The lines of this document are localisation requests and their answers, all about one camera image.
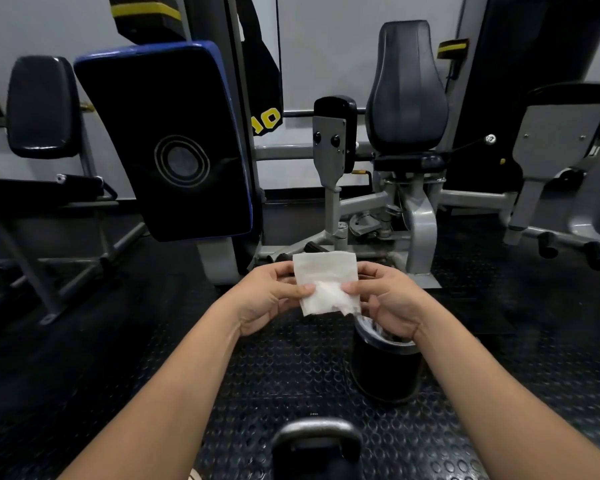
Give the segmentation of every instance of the circle logo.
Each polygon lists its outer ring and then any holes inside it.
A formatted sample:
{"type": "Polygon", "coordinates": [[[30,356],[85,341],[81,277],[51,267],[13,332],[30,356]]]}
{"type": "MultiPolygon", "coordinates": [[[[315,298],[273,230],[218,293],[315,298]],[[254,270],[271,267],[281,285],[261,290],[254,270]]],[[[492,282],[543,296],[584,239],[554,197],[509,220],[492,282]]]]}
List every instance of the circle logo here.
{"type": "Polygon", "coordinates": [[[211,163],[202,147],[182,135],[162,138],[153,151],[160,175],[171,185],[192,189],[209,174],[211,163]]]}

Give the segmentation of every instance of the forearm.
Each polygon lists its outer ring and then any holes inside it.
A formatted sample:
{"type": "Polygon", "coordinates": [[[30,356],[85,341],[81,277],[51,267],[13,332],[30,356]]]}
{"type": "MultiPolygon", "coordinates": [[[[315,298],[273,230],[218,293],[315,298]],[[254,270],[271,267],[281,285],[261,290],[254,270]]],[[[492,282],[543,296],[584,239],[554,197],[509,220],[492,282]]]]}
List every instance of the forearm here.
{"type": "Polygon", "coordinates": [[[187,478],[239,337],[227,314],[220,304],[212,306],[60,478],[187,478]]]}
{"type": "Polygon", "coordinates": [[[415,340],[492,479],[600,479],[600,450],[441,305],[430,307],[415,340]]]}

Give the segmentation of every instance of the white tissue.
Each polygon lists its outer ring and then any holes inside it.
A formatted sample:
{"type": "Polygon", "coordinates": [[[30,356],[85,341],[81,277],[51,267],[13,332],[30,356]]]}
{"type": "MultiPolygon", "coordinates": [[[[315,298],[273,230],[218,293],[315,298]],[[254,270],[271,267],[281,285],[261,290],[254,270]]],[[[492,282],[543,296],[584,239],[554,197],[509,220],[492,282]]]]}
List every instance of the white tissue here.
{"type": "Polygon", "coordinates": [[[329,312],[360,313],[360,297],[340,289],[358,280],[356,255],[344,251],[294,254],[294,273],[299,285],[315,284],[315,292],[300,300],[304,316],[329,312]]]}

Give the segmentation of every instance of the person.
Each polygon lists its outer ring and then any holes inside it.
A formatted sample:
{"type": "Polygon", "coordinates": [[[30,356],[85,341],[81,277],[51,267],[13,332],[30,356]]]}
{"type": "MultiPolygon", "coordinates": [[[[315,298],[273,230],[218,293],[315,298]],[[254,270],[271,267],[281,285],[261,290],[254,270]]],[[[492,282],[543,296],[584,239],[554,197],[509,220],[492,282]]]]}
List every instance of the person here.
{"type": "MultiPolygon", "coordinates": [[[[358,263],[363,312],[413,339],[492,480],[600,480],[600,450],[515,380],[433,297],[400,271],[358,263]]],[[[218,299],[61,480],[184,480],[241,336],[298,306],[292,262],[261,266],[218,299]]]]}

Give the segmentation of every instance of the kick pad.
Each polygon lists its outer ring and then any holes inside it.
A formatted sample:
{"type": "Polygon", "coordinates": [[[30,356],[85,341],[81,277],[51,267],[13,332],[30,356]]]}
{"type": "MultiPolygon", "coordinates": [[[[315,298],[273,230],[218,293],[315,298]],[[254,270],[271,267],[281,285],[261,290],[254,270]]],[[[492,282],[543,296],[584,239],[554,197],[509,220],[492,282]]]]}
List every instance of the kick pad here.
{"type": "Polygon", "coordinates": [[[251,230],[247,163],[213,42],[107,50],[74,69],[158,241],[251,230]]]}

